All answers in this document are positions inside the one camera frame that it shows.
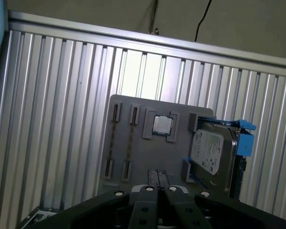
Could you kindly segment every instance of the bolt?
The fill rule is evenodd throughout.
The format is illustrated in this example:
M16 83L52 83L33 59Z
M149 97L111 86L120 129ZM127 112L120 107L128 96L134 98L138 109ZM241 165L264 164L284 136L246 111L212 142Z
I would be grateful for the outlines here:
M175 192L177 190L177 188L176 187L170 187L169 190Z
M210 196L210 193L208 193L208 192L202 192L201 195L203 195L204 197L209 197L209 196Z
M115 195L119 197L119 196L123 195L123 192L116 192Z

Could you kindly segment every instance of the wall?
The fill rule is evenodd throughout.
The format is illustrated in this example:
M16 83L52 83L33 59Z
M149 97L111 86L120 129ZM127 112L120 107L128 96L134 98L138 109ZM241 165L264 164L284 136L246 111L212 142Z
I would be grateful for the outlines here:
M208 0L159 0L162 36L193 41ZM147 32L152 0L9 0L12 10ZM286 58L286 0L214 0L198 41Z

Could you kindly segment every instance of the hard drive label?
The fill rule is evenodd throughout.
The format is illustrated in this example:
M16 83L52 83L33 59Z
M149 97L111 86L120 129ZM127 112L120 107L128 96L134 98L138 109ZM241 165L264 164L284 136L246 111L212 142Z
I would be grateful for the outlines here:
M218 172L224 137L205 130L194 134L191 158L206 171L215 175Z

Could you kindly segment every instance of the gray fixture plate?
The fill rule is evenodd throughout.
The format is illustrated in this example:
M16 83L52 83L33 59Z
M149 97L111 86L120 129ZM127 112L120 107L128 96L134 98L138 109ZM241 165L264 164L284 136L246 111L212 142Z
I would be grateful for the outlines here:
M109 176L110 178L106 178L105 170L110 151L113 125L112 117L115 104L120 104L120 107L118 109L118 122L116 122L112 146L113 160L111 175ZM136 118L138 124L134 126L133 131L130 179L128 182L123 182L122 170L123 163L127 157L131 131L131 109L134 105L139 105L139 117ZM178 121L174 119L170 136L151 135L150 131L152 131L152 128L150 126L148 126L143 133L144 123L151 123L150 120L145 120L147 109L151 111L154 110L156 115L170 116L170 113L174 115L177 114ZM134 185L147 184L147 171L150 168L165 169L169 181L173 185L185 186L189 190L195 186L195 184L186 183L181 179L183 159L189 156L193 136L193 133L188 130L190 113L195 113L199 116L213 117L213 111L208 108L113 95L110 98L106 123L98 193L117 187L131 191Z

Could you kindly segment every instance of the black cable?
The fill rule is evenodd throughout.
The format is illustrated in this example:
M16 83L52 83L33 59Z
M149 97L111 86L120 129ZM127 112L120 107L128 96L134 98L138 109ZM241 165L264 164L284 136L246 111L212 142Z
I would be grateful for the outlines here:
M200 20L200 22L199 22L199 24L198 24L198 26L197 26L195 41L197 41L198 32L199 32L199 27L200 27L201 23L204 21L204 18L206 17L206 14L208 13L208 10L209 10L209 7L210 7L210 5L211 5L211 2L212 2L212 0L209 0L209 3L208 3L208 5L207 5L207 7L206 7L206 9L205 9L205 12L204 12L204 16L202 17L202 19Z
M148 32L150 34L153 32L154 21L156 19L157 10L158 10L158 0L154 0L153 9L152 9L152 13L151 13L151 23L149 24L149 29L148 29Z

